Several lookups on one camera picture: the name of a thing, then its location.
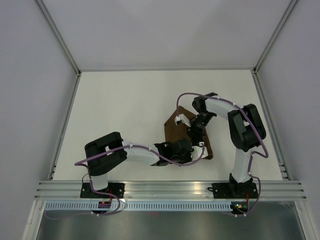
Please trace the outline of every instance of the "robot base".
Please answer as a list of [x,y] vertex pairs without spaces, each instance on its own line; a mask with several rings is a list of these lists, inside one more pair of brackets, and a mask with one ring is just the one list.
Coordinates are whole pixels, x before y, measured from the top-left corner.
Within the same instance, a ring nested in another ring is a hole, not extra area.
[[246,182],[237,183],[230,175],[229,180],[224,183],[213,183],[212,187],[208,187],[214,199],[246,199],[247,194],[250,199],[258,197],[257,185],[252,178]]
[[[98,192],[113,194],[118,198],[123,199],[124,193],[125,193],[125,184],[117,183],[117,182],[114,182],[114,183],[109,182],[109,185],[107,188],[99,190]],[[81,199],[110,199],[110,197],[107,195],[97,194],[92,192],[90,183],[88,182],[85,182],[84,184],[82,184],[80,198]]]

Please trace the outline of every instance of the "brown cardboard piece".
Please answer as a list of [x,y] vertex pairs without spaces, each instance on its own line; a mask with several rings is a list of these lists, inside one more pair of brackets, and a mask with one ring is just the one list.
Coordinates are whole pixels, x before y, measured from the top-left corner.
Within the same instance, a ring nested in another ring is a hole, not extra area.
[[[189,120],[195,117],[196,115],[192,112],[188,111],[182,106],[178,107],[179,113],[184,114]],[[175,124],[175,117],[176,117],[176,111],[172,113],[172,115],[169,117],[169,119],[164,124],[164,135],[165,135],[165,141],[166,142],[176,142],[182,138],[186,138],[190,140],[190,137],[187,135],[187,127],[184,124]],[[212,152],[212,148],[210,145],[210,141],[208,138],[207,132],[205,132],[204,136],[204,146],[206,146],[206,149],[208,151],[208,156],[205,159],[212,159],[214,157],[214,154]]]

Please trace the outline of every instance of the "enclosure frame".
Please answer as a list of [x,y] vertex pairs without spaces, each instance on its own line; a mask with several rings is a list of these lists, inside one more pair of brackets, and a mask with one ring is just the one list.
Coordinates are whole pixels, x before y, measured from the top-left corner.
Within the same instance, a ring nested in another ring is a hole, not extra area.
[[[78,68],[72,54],[69,51],[60,31],[58,30],[51,14],[49,13],[43,0],[34,0],[38,9],[42,13],[43,19],[48,24],[54,37],[58,41],[61,50],[65,57],[68,59],[70,65],[76,74],[73,90],[69,97],[68,105],[66,106],[63,125],[59,132],[59,138],[56,142],[54,155],[52,156],[51,168],[48,172],[48,180],[41,181],[37,186],[37,192],[34,196],[34,202],[30,211],[28,221],[26,223],[25,231],[23,234],[24,240],[33,240],[37,238],[41,219],[43,217],[44,210],[50,201],[81,201],[81,181],[57,181],[52,180],[55,167],[58,161],[59,153],[61,150],[62,142],[66,133],[69,117],[72,111],[72,106],[77,93],[81,77],[81,69]],[[277,24],[273,34],[271,35],[267,45],[265,46],[262,54],[256,65],[247,70],[251,71],[252,79],[256,87],[256,91],[262,106],[262,110],[265,116],[265,120],[269,129],[272,144],[276,153],[276,157],[279,163],[279,168],[282,174],[282,181],[262,181],[261,188],[261,201],[269,202],[282,202],[290,201],[295,203],[296,212],[301,223],[303,233],[307,240],[319,240],[319,232],[317,224],[315,223],[312,211],[309,207],[305,192],[301,182],[291,179],[290,166],[286,164],[285,155],[283,153],[283,147],[279,140],[277,129],[275,127],[272,114],[264,89],[259,78],[259,70],[263,65],[266,57],[268,56],[270,49],[273,47],[279,34],[282,32],[287,20],[293,13],[293,10],[299,3],[299,0],[291,0],[285,9],[279,23]],[[239,70],[243,68],[205,68],[206,70]],[[137,69],[135,71],[145,71],[146,69]],[[183,69],[148,69],[152,70],[194,70],[192,68]],[[130,201],[197,201],[197,202],[212,202],[215,201],[213,195],[210,195],[206,188],[211,183],[221,183],[223,181],[117,181],[124,183],[126,187],[125,197]]]

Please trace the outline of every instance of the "wire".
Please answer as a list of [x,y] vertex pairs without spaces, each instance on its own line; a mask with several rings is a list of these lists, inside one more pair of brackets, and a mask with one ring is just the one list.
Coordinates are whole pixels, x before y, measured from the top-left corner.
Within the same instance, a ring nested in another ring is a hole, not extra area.
[[143,145],[139,145],[139,144],[135,144],[135,145],[132,145],[132,146],[126,145],[126,146],[116,147],[116,148],[111,149],[111,150],[109,150],[109,151],[105,151],[105,152],[102,152],[102,153],[100,153],[100,154],[97,154],[97,155],[88,157],[87,159],[84,159],[84,160],[81,160],[81,161],[76,162],[74,165],[75,165],[75,166],[83,166],[83,167],[88,168],[88,166],[87,166],[87,165],[84,165],[83,163],[92,161],[92,160],[97,159],[97,158],[101,158],[101,157],[103,157],[103,156],[105,156],[105,155],[114,153],[114,152],[119,151],[119,150],[122,150],[122,149],[129,149],[129,148],[137,148],[137,149],[145,149],[145,150],[148,150],[149,152],[153,153],[154,155],[158,156],[159,158],[161,158],[161,159],[163,159],[163,160],[165,160],[165,161],[167,161],[167,162],[169,162],[169,163],[171,163],[171,164],[173,164],[173,165],[177,165],[177,166],[181,166],[181,167],[191,166],[191,165],[194,165],[194,164],[196,164],[197,162],[199,162],[200,159],[201,159],[201,158],[203,157],[203,155],[205,154],[205,149],[206,149],[206,147],[203,145],[203,146],[202,146],[201,155],[199,156],[198,159],[196,159],[196,160],[194,160],[194,161],[192,161],[192,162],[190,162],[190,163],[181,164],[181,163],[177,163],[177,162],[175,162],[175,161],[172,161],[172,160],[166,158],[165,156],[160,155],[158,152],[150,149],[150,148],[147,147],[147,146],[143,146]]
[[82,179],[81,179],[81,182],[82,182],[82,185],[84,185],[85,183],[84,183],[84,178],[85,178],[85,176],[87,176],[89,173],[87,172],[83,177],[82,177]]

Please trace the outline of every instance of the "metal frame edge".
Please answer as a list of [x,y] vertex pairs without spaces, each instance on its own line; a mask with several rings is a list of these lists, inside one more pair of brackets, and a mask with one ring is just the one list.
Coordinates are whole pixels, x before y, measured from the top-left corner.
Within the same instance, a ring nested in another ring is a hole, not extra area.
[[58,138],[58,140],[57,140],[57,142],[55,144],[54,153],[53,153],[53,157],[52,157],[52,160],[51,160],[51,168],[50,168],[50,171],[49,171],[48,176],[47,176],[47,179],[49,179],[49,180],[53,176],[53,171],[54,171],[54,168],[55,168],[56,163],[58,161],[58,157],[59,157],[59,154],[60,154],[62,143],[64,141],[65,133],[66,133],[66,130],[67,130],[69,118],[70,118],[70,115],[71,115],[71,110],[72,110],[72,107],[74,105],[74,101],[75,101],[75,98],[76,98],[76,94],[77,94],[80,78],[81,78],[81,73],[78,74],[76,76],[76,78],[75,78],[74,85],[73,85],[73,88],[72,88],[72,92],[71,92],[70,98],[68,100],[68,105],[67,105],[67,108],[66,108],[65,113],[64,113],[62,126],[61,126],[60,131],[59,131],[59,138]]
[[276,157],[278,159],[279,163],[282,163],[286,169],[286,173],[288,176],[288,179],[291,180],[291,175],[290,175],[290,171],[288,170],[288,166],[286,165],[285,162],[285,154],[283,152],[283,147],[279,138],[279,134],[277,132],[277,128],[274,124],[274,119],[272,117],[272,113],[270,111],[267,99],[266,99],[266,94],[263,90],[263,86],[261,84],[260,78],[259,78],[259,74],[256,73],[255,71],[251,71],[252,74],[252,78],[253,78],[253,82],[261,103],[261,107],[262,107],[262,111],[265,117],[265,121],[266,124],[268,126],[269,129],[269,133],[270,133],[270,137],[271,137],[271,141],[272,141],[272,145],[274,147],[274,151],[276,154]]
[[22,240],[35,240],[39,233],[41,220],[46,207],[45,200],[33,201],[30,214],[23,232]]
[[77,75],[79,75],[81,72],[69,50],[69,48],[66,45],[65,40],[63,39],[60,31],[57,28],[57,25],[55,24],[55,21],[53,20],[51,14],[48,11],[48,8],[46,7],[45,3],[43,2],[43,0],[33,0],[35,2],[35,4],[37,5],[38,9],[40,10],[44,20],[46,21],[46,23],[48,24],[48,26],[50,27],[53,35],[55,36],[56,40],[58,41],[61,50],[64,54],[64,56],[66,57],[66,59],[69,61],[69,63],[71,64],[73,70],[75,71],[75,73]]
[[267,58],[271,48],[273,47],[273,45],[275,44],[277,38],[279,37],[280,33],[282,32],[286,22],[288,21],[289,17],[291,16],[292,12],[294,11],[294,9],[296,8],[298,2],[300,0],[291,0],[288,4],[288,6],[286,7],[280,21],[278,22],[277,26],[275,27],[275,30],[273,31],[268,43],[266,44],[262,54],[260,55],[254,70],[257,72],[262,64],[264,63],[265,59]]
[[307,201],[294,202],[306,240],[320,240],[316,220]]

